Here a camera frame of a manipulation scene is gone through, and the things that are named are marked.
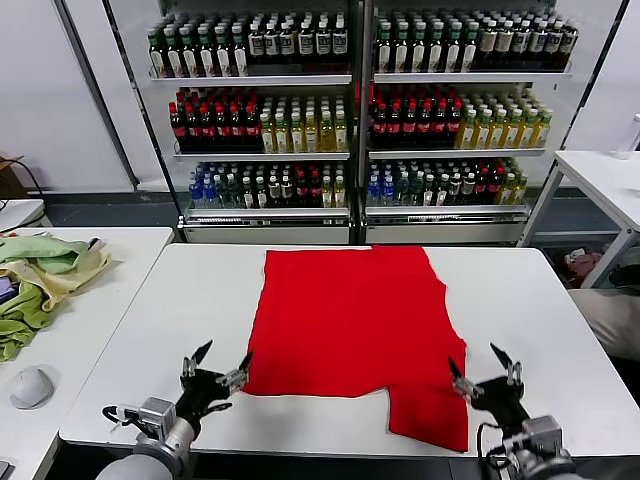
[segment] red cloth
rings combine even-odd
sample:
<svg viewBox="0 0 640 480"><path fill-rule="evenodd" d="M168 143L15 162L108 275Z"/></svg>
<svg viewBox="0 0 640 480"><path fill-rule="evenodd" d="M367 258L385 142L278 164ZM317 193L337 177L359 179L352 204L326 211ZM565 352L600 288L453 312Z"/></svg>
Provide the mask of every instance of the red cloth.
<svg viewBox="0 0 640 480"><path fill-rule="evenodd" d="M389 430L457 451L467 410L448 357L466 344L420 247L267 252L249 340L253 395L358 397L389 390Z"/></svg>

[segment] white shelf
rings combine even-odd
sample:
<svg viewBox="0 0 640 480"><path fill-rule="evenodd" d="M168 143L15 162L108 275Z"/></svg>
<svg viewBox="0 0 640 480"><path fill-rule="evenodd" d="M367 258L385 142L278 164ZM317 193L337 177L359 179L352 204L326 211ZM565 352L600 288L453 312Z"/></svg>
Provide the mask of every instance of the white shelf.
<svg viewBox="0 0 640 480"><path fill-rule="evenodd" d="M562 82L571 73L469 72L469 73L376 73L375 83L525 83Z"/></svg>
<svg viewBox="0 0 640 480"><path fill-rule="evenodd" d="M152 78L156 85L179 87L262 87L349 85L351 75L264 75L255 77Z"/></svg>
<svg viewBox="0 0 640 480"><path fill-rule="evenodd" d="M538 157L544 148L498 148L493 150L371 150L371 160L407 158Z"/></svg>
<svg viewBox="0 0 640 480"><path fill-rule="evenodd" d="M176 161L189 162L338 162L349 160L339 153L176 153Z"/></svg>

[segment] display refrigerator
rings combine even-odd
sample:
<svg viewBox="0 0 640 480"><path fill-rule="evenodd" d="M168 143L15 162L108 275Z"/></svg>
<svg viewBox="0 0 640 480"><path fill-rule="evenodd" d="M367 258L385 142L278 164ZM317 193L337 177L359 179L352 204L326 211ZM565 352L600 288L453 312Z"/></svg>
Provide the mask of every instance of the display refrigerator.
<svg viewBox="0 0 640 480"><path fill-rule="evenodd" d="M624 2L103 3L189 241L483 244L518 240Z"/></svg>

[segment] computer mouse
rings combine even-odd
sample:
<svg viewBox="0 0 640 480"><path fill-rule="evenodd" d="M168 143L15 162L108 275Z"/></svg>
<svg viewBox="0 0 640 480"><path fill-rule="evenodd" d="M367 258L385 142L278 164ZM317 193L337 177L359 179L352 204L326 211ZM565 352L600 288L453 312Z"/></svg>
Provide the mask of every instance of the computer mouse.
<svg viewBox="0 0 640 480"><path fill-rule="evenodd" d="M53 394L53 383L39 368L27 367L13 377L9 391L14 407L33 408Z"/></svg>

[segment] metal table leg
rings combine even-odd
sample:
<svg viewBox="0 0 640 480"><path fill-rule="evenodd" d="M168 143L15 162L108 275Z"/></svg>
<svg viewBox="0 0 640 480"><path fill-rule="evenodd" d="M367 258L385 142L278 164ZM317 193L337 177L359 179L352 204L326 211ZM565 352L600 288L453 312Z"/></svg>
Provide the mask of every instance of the metal table leg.
<svg viewBox="0 0 640 480"><path fill-rule="evenodd" d="M636 241L637 236L638 234L633 229L622 228L596 267L584 279L580 288L596 287L607 278L611 270L616 266L620 256Z"/></svg>
<svg viewBox="0 0 640 480"><path fill-rule="evenodd" d="M558 166L557 161L553 161L553 167L551 168L551 172L549 173L549 177L542 188L542 193L540 194L540 198L538 198L538 202L536 203L533 212L531 212L531 216L527 221L527 225L524 227L524 231L522 232L522 236L520 240L516 244L516 247L526 247L531 243L531 239L536 232L536 227L542 220L544 213L553 200L553 194L558 189L560 182L562 181L562 177L564 174L560 171L560 167Z"/></svg>

